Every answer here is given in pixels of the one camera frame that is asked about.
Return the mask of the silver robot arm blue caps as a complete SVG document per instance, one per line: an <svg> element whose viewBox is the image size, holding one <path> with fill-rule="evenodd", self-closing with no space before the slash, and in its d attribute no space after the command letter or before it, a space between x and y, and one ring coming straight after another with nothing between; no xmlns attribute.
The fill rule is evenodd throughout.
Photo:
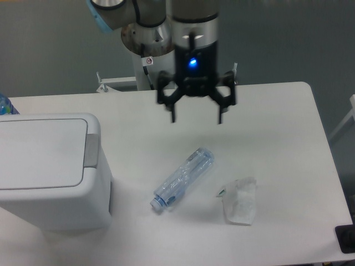
<svg viewBox="0 0 355 266"><path fill-rule="evenodd" d="M209 96L219 113L236 105L236 71L217 72L218 1L87 1L103 32L121 29L125 46L142 59L173 54L175 72L162 68L154 79L143 68L157 103L175 120L175 103L184 95Z"/></svg>

